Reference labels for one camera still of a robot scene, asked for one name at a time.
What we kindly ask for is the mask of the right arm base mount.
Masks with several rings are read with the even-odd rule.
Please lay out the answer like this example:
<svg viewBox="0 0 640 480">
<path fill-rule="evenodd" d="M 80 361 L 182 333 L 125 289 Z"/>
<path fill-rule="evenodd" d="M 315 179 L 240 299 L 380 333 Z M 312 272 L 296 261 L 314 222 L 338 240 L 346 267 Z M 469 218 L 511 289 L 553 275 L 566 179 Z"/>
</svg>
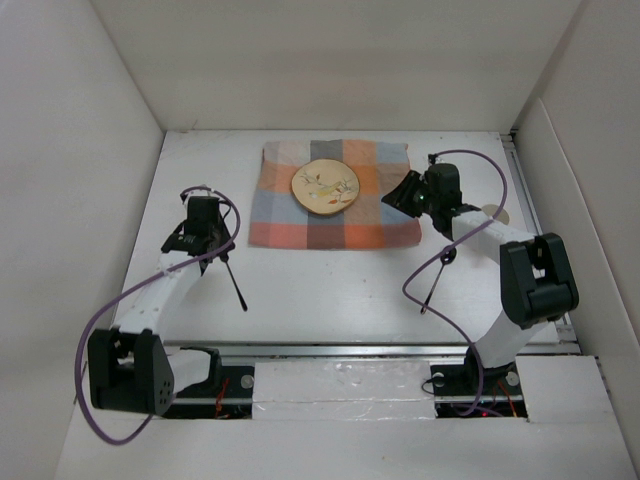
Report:
<svg viewBox="0 0 640 480">
<path fill-rule="evenodd" d="M 516 364 L 478 369 L 466 364 L 435 364 L 422 390 L 434 398 L 437 418 L 526 418 L 524 394 Z"/>
</svg>

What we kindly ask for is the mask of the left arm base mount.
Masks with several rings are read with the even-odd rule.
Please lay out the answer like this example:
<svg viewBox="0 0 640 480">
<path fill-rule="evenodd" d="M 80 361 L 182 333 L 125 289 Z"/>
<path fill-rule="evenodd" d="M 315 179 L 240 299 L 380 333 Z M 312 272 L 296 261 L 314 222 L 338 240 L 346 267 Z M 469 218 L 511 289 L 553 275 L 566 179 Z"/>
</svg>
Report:
<svg viewBox="0 0 640 480">
<path fill-rule="evenodd" d="M 182 420 L 250 419 L 253 386 L 253 366 L 222 366 L 212 379 L 178 393 L 163 417 Z"/>
</svg>

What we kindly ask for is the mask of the checkered orange blue cloth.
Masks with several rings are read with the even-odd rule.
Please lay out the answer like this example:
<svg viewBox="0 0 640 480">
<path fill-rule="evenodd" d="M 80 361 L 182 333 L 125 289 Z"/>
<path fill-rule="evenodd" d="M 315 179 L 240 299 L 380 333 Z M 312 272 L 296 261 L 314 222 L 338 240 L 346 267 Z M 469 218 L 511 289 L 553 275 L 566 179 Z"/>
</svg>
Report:
<svg viewBox="0 0 640 480">
<path fill-rule="evenodd" d="M 295 199 L 296 172 L 319 159 L 349 166 L 360 185 L 352 204 L 338 190 L 326 197 L 344 209 L 333 215 L 306 210 Z M 249 244 L 295 250 L 376 250 L 419 244 L 419 221 L 381 202 L 410 170 L 408 145 L 371 140 L 280 140 L 262 149 L 252 201 Z"/>
</svg>

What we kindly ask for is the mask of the beige floral ceramic plate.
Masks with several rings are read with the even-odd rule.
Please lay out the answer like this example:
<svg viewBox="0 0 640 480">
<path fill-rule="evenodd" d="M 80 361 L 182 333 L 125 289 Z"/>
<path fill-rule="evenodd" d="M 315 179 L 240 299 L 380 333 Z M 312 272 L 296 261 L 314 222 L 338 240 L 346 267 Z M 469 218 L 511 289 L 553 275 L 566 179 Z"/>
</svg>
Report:
<svg viewBox="0 0 640 480">
<path fill-rule="evenodd" d="M 359 196 L 357 174 L 341 161 L 317 159 L 300 167 L 291 180 L 295 200 L 308 212 L 331 216 L 348 208 Z"/>
</svg>

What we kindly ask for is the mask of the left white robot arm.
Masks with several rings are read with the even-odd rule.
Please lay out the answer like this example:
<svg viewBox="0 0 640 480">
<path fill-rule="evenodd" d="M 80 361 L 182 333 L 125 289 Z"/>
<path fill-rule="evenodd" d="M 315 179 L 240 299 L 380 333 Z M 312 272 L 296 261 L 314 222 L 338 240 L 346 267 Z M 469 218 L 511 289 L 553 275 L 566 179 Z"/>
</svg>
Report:
<svg viewBox="0 0 640 480">
<path fill-rule="evenodd" d="M 220 208 L 235 205 L 218 192 L 187 199 L 186 219 L 161 247 L 156 273 L 112 327 L 88 338 L 91 404 L 97 409 L 162 416 L 175 395 L 191 387 L 212 396 L 222 387 L 216 353 L 194 348 L 166 352 L 164 339 L 177 307 L 208 265 L 235 248 Z"/>
</svg>

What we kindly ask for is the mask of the black metal fork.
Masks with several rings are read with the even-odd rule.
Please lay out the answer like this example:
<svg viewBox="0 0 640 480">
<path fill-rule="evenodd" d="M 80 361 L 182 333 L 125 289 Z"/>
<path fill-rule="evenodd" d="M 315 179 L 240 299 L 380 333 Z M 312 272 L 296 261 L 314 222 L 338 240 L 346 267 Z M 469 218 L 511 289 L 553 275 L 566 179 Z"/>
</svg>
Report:
<svg viewBox="0 0 640 480">
<path fill-rule="evenodd" d="M 231 266 L 229 264 L 229 256 L 228 255 L 221 255 L 220 256 L 220 260 L 221 260 L 222 264 L 226 267 L 226 270 L 227 270 L 227 272 L 228 272 L 228 274 L 230 276 L 230 279 L 231 279 L 231 282 L 233 284 L 234 290 L 236 292 L 236 295 L 237 295 L 239 304 L 241 306 L 241 309 L 244 312 L 247 312 L 248 311 L 248 305 L 247 305 L 246 300 L 245 300 L 245 298 L 244 298 L 244 296 L 243 296 L 243 294 L 242 294 L 242 292 L 241 292 L 241 290 L 239 288 L 239 285 L 238 285 L 238 283 L 236 281 L 234 273 L 233 273 L 233 271 L 231 269 Z"/>
</svg>

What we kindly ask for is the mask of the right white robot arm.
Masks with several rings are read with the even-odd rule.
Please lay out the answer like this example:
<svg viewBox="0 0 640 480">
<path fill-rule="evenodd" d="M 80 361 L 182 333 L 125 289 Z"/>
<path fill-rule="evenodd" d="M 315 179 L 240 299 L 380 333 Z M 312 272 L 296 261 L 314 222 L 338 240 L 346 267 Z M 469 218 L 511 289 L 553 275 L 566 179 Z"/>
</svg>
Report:
<svg viewBox="0 0 640 480">
<path fill-rule="evenodd" d="M 500 268 L 502 311 L 474 344 L 471 354 L 479 360 L 462 369 L 462 381 L 471 392 L 483 394 L 494 387 L 497 368 L 512 363 L 546 323 L 578 306 L 562 238 L 517 230 L 465 203 L 456 166 L 436 164 L 423 174 L 411 170 L 382 202 L 412 218 L 428 215 L 445 238 L 484 254 Z"/>
</svg>

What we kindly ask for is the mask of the black metal spoon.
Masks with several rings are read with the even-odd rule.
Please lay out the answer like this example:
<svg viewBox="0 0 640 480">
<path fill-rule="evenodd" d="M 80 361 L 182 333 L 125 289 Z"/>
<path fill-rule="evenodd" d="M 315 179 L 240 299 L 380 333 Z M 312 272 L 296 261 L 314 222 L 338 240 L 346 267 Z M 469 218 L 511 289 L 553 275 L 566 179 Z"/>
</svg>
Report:
<svg viewBox="0 0 640 480">
<path fill-rule="evenodd" d="M 445 253 L 443 253 L 439 257 L 440 268 L 439 268 L 439 270 L 437 272 L 437 275 L 436 275 L 436 277 L 434 279 L 434 282 L 433 282 L 433 284 L 432 284 L 432 286 L 431 286 L 431 288 L 429 290 L 429 293 L 427 294 L 426 299 L 424 300 L 423 305 L 421 306 L 421 309 L 420 309 L 420 314 L 421 315 L 425 315 L 426 314 L 427 307 L 430 305 L 430 302 L 431 302 L 431 300 L 433 298 L 433 295 L 435 293 L 435 290 L 437 288 L 437 285 L 439 283 L 439 280 L 441 278 L 441 275 L 442 275 L 444 269 L 448 265 L 452 264 L 455 261 L 456 257 L 457 257 L 457 249 L 456 248 L 452 248 L 451 250 L 446 251 Z"/>
</svg>

